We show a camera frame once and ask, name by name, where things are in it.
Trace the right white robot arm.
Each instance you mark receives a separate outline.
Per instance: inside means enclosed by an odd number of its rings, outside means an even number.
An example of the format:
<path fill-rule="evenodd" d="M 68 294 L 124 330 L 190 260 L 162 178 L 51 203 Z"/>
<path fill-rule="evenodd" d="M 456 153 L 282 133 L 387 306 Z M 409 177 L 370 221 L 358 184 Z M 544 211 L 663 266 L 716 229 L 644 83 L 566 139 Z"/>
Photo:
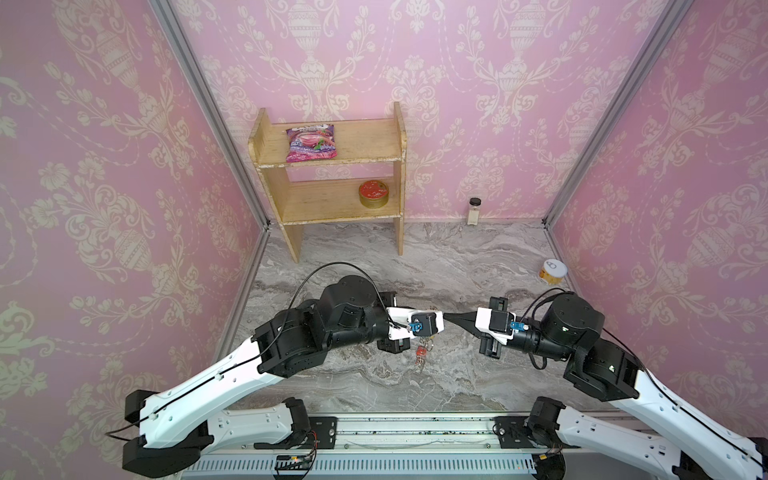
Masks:
<path fill-rule="evenodd" d="M 641 421 L 650 433 L 605 424 L 548 397 L 537 398 L 527 419 L 536 443 L 582 447 L 642 469 L 657 479 L 763 479 L 767 440 L 722 426 L 665 386 L 621 341 L 605 317 L 576 293 L 545 291 L 521 316 L 501 298 L 474 312 L 442 313 L 481 341 L 481 352 L 517 350 L 538 369 L 564 365 L 563 377 L 581 393 Z"/>

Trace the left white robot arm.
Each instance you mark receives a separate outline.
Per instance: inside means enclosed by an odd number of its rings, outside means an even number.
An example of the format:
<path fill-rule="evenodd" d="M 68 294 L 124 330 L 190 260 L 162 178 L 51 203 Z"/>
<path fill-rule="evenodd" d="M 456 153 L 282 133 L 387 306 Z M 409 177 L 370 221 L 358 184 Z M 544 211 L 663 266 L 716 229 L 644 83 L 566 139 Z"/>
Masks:
<path fill-rule="evenodd" d="M 129 394 L 125 419 L 138 434 L 123 444 L 123 469 L 163 478 L 238 443 L 267 449 L 302 444 L 310 433 L 302 401 L 288 398 L 239 414 L 229 406 L 323 364 L 333 349 L 410 337 L 414 313 L 390 305 L 364 272 L 325 287 L 317 299 L 291 302 L 233 352 L 185 382 L 163 392 Z"/>

